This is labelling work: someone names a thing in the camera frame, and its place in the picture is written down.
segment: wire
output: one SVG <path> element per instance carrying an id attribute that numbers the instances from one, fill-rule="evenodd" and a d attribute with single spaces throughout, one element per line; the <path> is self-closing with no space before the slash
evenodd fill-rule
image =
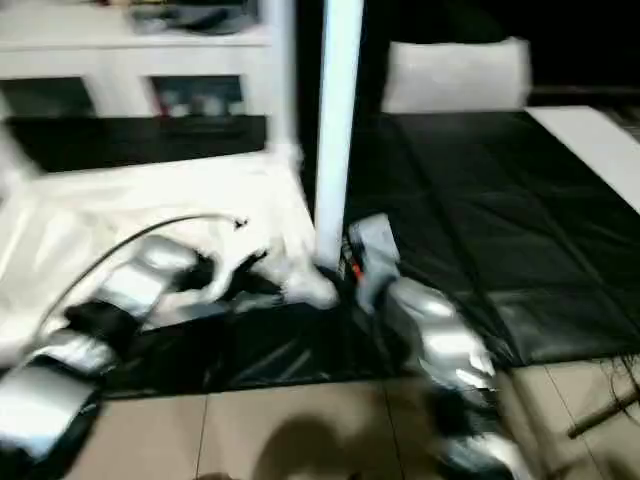
<path id="1" fill-rule="evenodd" d="M 633 364 L 637 360 L 638 360 L 637 357 L 634 357 L 632 355 L 624 356 L 621 358 L 621 362 L 624 367 L 624 372 L 626 373 L 626 375 L 628 375 L 629 379 L 631 380 L 631 383 L 633 384 L 633 388 L 636 391 L 636 394 L 638 394 L 638 396 L 640 397 L 640 384 L 636 380 L 635 375 L 633 374 L 633 368 L 632 368 Z M 620 397 L 618 397 L 618 393 L 616 392 L 614 379 L 616 378 L 616 376 L 620 376 L 620 373 L 616 372 L 615 360 L 611 360 L 611 367 L 612 367 L 612 371 L 609 374 L 609 390 L 611 392 L 611 396 L 613 397 L 613 401 L 618 407 L 618 409 L 622 413 L 624 413 L 624 415 L 627 417 L 627 419 L 631 423 L 640 427 L 640 420 L 637 419 L 634 415 L 632 415 L 631 412 L 629 412 L 629 407 L 622 406 L 620 402 Z"/>
<path id="2" fill-rule="evenodd" d="M 227 220 L 228 222 L 232 222 L 236 226 L 236 228 L 241 227 L 247 223 L 246 220 L 239 220 L 230 215 L 225 215 L 222 213 L 198 213 L 193 215 L 184 215 L 181 217 L 172 217 L 167 220 L 163 220 L 161 222 L 151 224 L 141 230 L 138 230 L 136 233 L 129 235 L 124 240 L 121 240 L 120 242 L 116 243 L 113 247 L 111 247 L 109 250 L 107 250 L 102 255 L 100 255 L 93 263 L 91 263 L 91 265 L 85 268 L 84 271 L 81 274 L 79 274 L 75 278 L 75 280 L 71 282 L 69 286 L 63 290 L 63 292 L 60 295 L 58 295 L 55 301 L 49 306 L 49 308 L 45 311 L 45 313 L 40 318 L 40 323 L 38 325 L 38 330 L 37 330 L 38 333 L 36 333 L 35 339 L 37 339 L 38 336 L 40 335 L 40 332 L 42 331 L 42 327 L 47 322 L 47 320 L 49 320 L 49 317 L 51 317 L 53 312 L 55 312 L 60 307 L 62 302 L 64 302 L 64 300 L 73 291 L 73 289 L 76 288 L 78 284 L 82 282 L 85 278 L 87 278 L 93 271 L 95 271 L 96 268 L 98 268 L 105 261 L 111 258 L 116 252 L 120 251 L 122 248 L 126 247 L 127 245 L 134 242 L 138 238 L 146 235 L 147 233 L 153 232 L 162 227 L 166 227 L 167 225 L 172 225 L 174 223 L 181 223 L 189 220 L 198 220 L 198 219 Z"/>

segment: white cabinet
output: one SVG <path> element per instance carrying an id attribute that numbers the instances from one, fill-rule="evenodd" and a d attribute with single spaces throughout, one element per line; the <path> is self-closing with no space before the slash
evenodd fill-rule
<path id="1" fill-rule="evenodd" d="M 79 78 L 97 116 L 140 117 L 160 113 L 153 77 L 237 76 L 245 113 L 265 115 L 270 43 L 265 25 L 225 36 L 137 35 L 117 8 L 25 0 L 0 10 L 0 81 Z M 7 103 L 0 94 L 0 118 L 11 114 Z"/>
<path id="2" fill-rule="evenodd" d="M 267 57 L 268 48 L 179 46 L 114 49 L 105 52 L 113 72 L 113 89 L 124 105 L 122 116 L 159 115 L 153 78 L 238 77 L 245 113 L 268 113 L 261 86 L 264 71 L 251 67 L 250 52 Z"/>
<path id="3" fill-rule="evenodd" d="M 81 80 L 98 116 L 118 116 L 123 110 L 121 99 L 110 87 L 109 66 L 94 50 L 0 50 L 0 80 L 49 78 Z M 11 113 L 8 102 L 2 97 L 0 116 Z"/>

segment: black sheet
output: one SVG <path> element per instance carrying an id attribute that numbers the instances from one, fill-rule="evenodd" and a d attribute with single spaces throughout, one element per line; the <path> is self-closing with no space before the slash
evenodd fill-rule
<path id="1" fill-rule="evenodd" d="M 528 114 L 375 129 L 355 140 L 348 221 L 388 213 L 404 274 L 455 298 L 500 364 L 640 350 L 640 216 Z"/>

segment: tile floor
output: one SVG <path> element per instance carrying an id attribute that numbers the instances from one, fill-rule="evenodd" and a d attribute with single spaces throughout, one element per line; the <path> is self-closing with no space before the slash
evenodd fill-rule
<path id="1" fill-rule="evenodd" d="M 640 427 L 624 415 L 564 436 L 610 401 L 610 375 L 616 391 L 631 388 L 607 363 L 501 377 L 509 425 L 540 478 L 640 479 Z M 419 382 L 396 380 L 114 402 L 68 478 L 432 479 L 420 393 Z M 630 413 L 640 418 L 640 408 Z"/>

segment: white sheet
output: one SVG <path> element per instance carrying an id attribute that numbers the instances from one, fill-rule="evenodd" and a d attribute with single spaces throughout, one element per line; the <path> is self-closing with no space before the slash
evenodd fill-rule
<path id="1" fill-rule="evenodd" d="M 0 365 L 14 361 L 50 303 L 110 246 L 151 223 L 199 212 L 248 219 L 265 245 L 292 262 L 313 254 L 297 175 L 262 152 L 49 175 L 14 188 L 0 209 Z M 162 233 L 223 255 L 236 246 L 227 227 L 219 222 L 212 231 L 210 222 L 196 221 Z M 69 302 L 125 255 L 83 282 Z"/>

